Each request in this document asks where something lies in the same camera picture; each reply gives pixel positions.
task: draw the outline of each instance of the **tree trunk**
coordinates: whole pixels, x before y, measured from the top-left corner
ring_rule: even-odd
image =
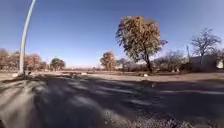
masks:
[[[204,57],[204,55],[201,55],[201,57],[200,57],[200,65],[199,65],[200,70],[202,70],[203,57]]]
[[[148,71],[149,71],[150,73],[152,73],[152,66],[151,66],[150,61],[147,61],[146,63],[147,63]]]

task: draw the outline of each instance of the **asphalt road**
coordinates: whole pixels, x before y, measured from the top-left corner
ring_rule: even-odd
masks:
[[[203,85],[53,75],[9,80],[0,86],[0,119],[5,128],[222,127],[224,88]]]

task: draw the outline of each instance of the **light pole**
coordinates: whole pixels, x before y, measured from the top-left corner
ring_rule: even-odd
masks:
[[[22,42],[21,42],[21,46],[20,46],[20,56],[19,56],[19,75],[25,74],[25,72],[24,72],[24,56],[25,56],[26,36],[27,36],[28,27],[29,27],[30,17],[32,15],[35,2],[36,2],[36,0],[32,0],[29,12],[27,14],[26,23],[25,23],[25,26],[23,29],[23,36],[22,36]]]

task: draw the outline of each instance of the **sky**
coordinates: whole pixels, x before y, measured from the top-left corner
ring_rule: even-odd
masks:
[[[20,49],[31,0],[0,0],[0,48]],[[26,54],[43,61],[63,59],[68,67],[99,65],[106,51],[125,57],[116,42],[120,19],[144,16],[159,23],[163,50],[186,53],[193,35],[205,28],[224,40],[223,0],[36,0],[26,41]]]

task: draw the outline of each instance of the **tree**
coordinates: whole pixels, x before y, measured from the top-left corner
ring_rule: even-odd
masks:
[[[125,58],[121,58],[120,60],[117,60],[117,65],[122,66],[122,72],[124,72],[127,62],[128,61]]]
[[[13,54],[9,55],[7,59],[7,65],[9,68],[19,69],[19,52],[14,52]]]
[[[56,57],[52,59],[50,65],[56,71],[56,70],[61,70],[63,67],[65,67],[65,62]]]
[[[25,64],[32,70],[39,70],[41,58],[38,54],[31,54],[25,57]]]
[[[200,55],[200,68],[204,55],[213,50],[217,44],[221,43],[221,39],[213,35],[211,32],[212,29],[205,29],[199,36],[195,36],[192,39],[191,44],[194,47],[194,52],[197,55]]]
[[[47,63],[46,62],[40,62],[40,67],[39,67],[41,70],[45,70],[47,69]]]
[[[165,59],[167,60],[168,70],[172,71],[180,68],[184,57],[181,51],[169,51],[166,54]]]
[[[135,62],[144,60],[150,72],[152,72],[150,56],[160,51],[167,43],[160,40],[158,23],[141,16],[122,19],[116,38],[126,54]]]
[[[65,67],[65,62],[63,60],[59,61],[60,70]]]
[[[103,54],[103,57],[100,59],[102,66],[105,67],[106,70],[112,71],[116,66],[116,59],[112,52],[106,52]]]
[[[8,52],[4,48],[0,48],[0,69],[7,65]]]

